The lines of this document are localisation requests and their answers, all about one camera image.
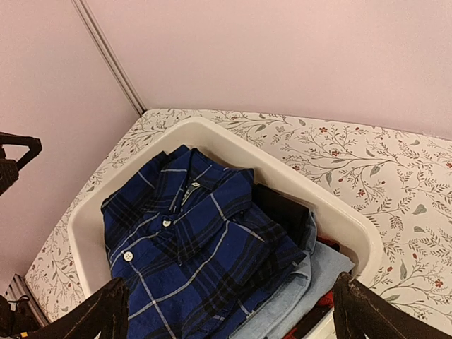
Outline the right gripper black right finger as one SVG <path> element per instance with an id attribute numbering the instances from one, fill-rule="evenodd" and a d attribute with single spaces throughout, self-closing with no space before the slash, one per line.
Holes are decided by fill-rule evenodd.
<path id="1" fill-rule="evenodd" d="M 448 339 L 449 335 L 391 306 L 349 273 L 333 286 L 337 338 Z"/>

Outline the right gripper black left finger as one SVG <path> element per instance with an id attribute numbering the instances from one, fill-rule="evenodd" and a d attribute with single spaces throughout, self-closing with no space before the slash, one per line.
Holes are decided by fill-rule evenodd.
<path id="1" fill-rule="evenodd" d="M 129 289 L 114 278 L 67 315 L 30 334 L 31 338 L 126 338 Z"/>

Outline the blue plaid long sleeve shirt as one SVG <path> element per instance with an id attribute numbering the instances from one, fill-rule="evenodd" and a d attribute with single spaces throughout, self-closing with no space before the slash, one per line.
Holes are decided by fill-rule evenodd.
<path id="1" fill-rule="evenodd" d="M 181 146 L 101 205 L 110 272 L 129 289 L 129 338 L 227 338 L 304 259 L 252 201 L 254 172 Z"/>

